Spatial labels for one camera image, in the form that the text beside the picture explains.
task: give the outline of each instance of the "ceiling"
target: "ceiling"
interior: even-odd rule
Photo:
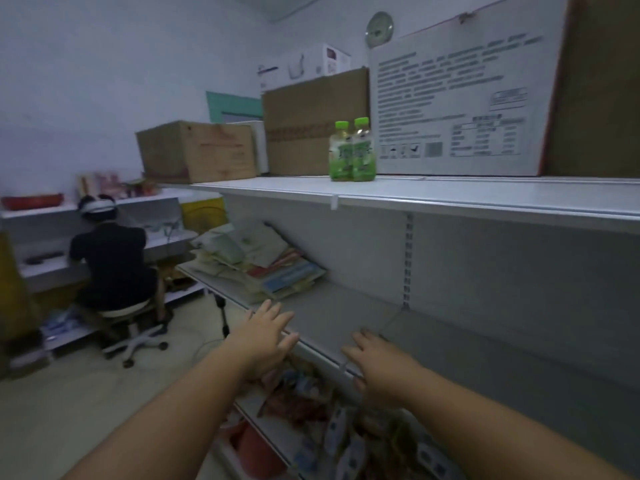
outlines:
[[[316,0],[235,0],[256,10],[270,22],[279,22],[283,18],[307,7]]]

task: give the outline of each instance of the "tiled floor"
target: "tiled floor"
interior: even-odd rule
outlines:
[[[243,312],[229,304],[229,325]],[[140,406],[189,370],[219,342],[221,319],[210,296],[175,310],[169,349],[142,349],[125,370],[92,344],[60,357],[28,377],[0,382],[0,477],[60,478]],[[228,480],[211,455],[198,480]]]

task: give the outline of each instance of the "person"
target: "person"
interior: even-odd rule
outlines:
[[[164,282],[154,268],[145,265],[145,230],[117,224],[118,208],[105,194],[83,197],[78,211],[93,225],[91,232],[76,235],[69,248],[69,259],[85,260],[91,272],[91,281],[78,291],[74,302],[80,315],[104,334],[105,345],[120,338],[100,312],[123,310],[154,298],[157,320],[164,323]]]
[[[265,301],[187,375],[85,456],[64,480],[194,479],[243,382],[276,366],[298,335],[293,313]],[[469,478],[628,479],[596,455],[501,404],[422,367],[368,331],[343,353],[362,371],[366,401],[403,407],[434,434]]]

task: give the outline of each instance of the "hair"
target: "hair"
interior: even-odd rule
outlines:
[[[98,199],[110,200],[114,203],[116,202],[112,196],[107,194],[98,195]],[[84,197],[82,197],[82,199],[80,199],[80,202],[78,202],[78,210],[82,210],[82,208],[86,204],[88,204],[89,202],[93,202],[95,200],[96,198],[94,196],[85,195]],[[83,214],[82,217],[93,224],[100,224],[105,221],[114,221],[118,217],[118,209],[107,210],[105,212],[95,212],[93,214],[87,212],[86,214]]]

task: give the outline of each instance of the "forearm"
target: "forearm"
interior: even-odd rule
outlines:
[[[66,480],[195,478],[245,377],[221,346],[117,428]]]
[[[478,479],[628,479],[549,428],[424,368],[406,407]]]

